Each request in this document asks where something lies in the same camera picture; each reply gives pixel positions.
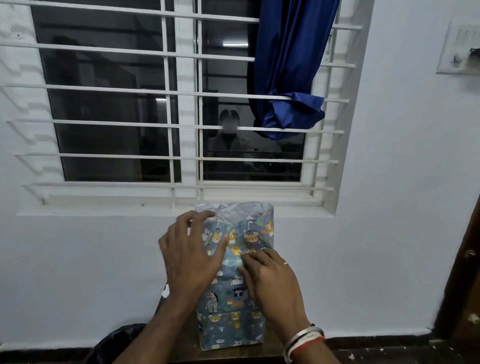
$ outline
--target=floor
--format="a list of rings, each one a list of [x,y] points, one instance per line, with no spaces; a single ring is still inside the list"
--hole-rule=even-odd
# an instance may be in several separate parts
[[[345,364],[469,364],[480,363],[480,342],[431,342],[425,345],[385,347],[372,349],[335,350],[335,355]],[[63,351],[61,357],[52,352],[42,352],[41,357],[8,355],[0,352],[0,363],[55,363],[80,364],[86,352]],[[218,360],[217,363],[283,363],[282,358]]]

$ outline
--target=window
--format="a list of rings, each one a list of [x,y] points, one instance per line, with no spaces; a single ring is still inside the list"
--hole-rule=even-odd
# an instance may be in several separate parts
[[[312,85],[325,120],[277,142],[253,127],[247,91],[258,1],[2,0],[25,188],[43,204],[335,205],[369,22],[356,6],[342,1]]]

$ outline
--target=animal print wrapping paper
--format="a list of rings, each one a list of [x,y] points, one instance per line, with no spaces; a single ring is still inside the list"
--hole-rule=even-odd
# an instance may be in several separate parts
[[[204,224],[208,255],[228,238],[222,268],[197,306],[200,347],[203,351],[262,343],[265,317],[253,302],[238,267],[240,254],[273,248],[273,206],[260,202],[197,205],[197,211],[217,213]]]

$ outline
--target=curtain fold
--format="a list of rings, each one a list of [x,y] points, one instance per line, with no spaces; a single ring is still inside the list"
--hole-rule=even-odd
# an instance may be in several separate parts
[[[325,117],[310,94],[340,0],[262,0],[248,92],[292,100],[250,100],[254,126],[310,129]],[[294,133],[258,132],[273,140]]]

